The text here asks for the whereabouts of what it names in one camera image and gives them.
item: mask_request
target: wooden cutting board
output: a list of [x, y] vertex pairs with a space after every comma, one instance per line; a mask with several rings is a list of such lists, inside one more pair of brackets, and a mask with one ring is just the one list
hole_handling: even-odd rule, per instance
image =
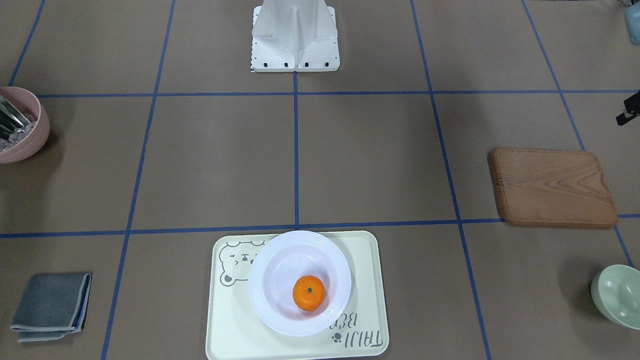
[[488, 160], [498, 212], [509, 224], [609, 228], [618, 222], [590, 152], [501, 148]]

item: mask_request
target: blue object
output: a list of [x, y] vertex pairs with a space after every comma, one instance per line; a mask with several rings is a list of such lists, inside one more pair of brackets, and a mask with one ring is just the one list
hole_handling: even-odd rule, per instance
[[640, 45], [640, 2], [625, 10], [625, 22], [631, 43]]

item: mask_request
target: gray cloth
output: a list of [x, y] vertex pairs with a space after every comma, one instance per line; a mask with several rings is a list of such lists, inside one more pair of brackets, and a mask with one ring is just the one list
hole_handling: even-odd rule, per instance
[[90, 274], [39, 274], [29, 279], [11, 330], [18, 342], [55, 340], [82, 329]]

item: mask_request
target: green bowl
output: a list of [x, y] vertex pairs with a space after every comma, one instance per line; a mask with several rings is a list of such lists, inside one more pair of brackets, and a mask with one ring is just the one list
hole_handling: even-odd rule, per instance
[[640, 271], [627, 265], [607, 267], [593, 279], [591, 297], [609, 320], [640, 330]]

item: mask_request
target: bear drawing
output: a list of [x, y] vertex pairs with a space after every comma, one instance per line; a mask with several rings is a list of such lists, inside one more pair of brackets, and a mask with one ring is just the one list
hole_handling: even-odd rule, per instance
[[263, 246], [264, 241], [259, 243], [252, 241], [227, 242], [218, 256], [220, 263], [222, 263], [222, 275], [220, 275], [222, 285], [231, 286], [236, 281], [248, 280], [253, 259]]

